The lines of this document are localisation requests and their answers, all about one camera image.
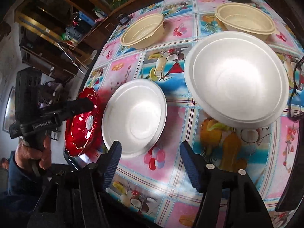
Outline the person's left forearm blue sleeve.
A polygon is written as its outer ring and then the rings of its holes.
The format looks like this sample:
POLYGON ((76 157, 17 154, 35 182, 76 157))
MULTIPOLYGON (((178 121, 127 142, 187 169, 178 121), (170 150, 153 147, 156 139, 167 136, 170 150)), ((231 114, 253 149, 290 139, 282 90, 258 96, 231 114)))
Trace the person's left forearm blue sleeve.
POLYGON ((21 169, 11 158, 8 188, 1 193, 1 227, 27 227, 42 192, 42 177, 21 169))

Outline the person's left hand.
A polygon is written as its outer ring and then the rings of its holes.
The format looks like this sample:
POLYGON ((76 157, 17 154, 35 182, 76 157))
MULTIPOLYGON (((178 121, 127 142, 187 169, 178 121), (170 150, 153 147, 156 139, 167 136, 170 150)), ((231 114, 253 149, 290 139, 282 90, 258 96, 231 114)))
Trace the person's left hand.
POLYGON ((33 160, 39 161, 39 167, 46 170, 51 167, 51 139, 46 136, 43 141, 44 150, 40 151, 26 145, 22 140, 14 155, 16 164, 23 170, 32 171, 31 163, 33 160))

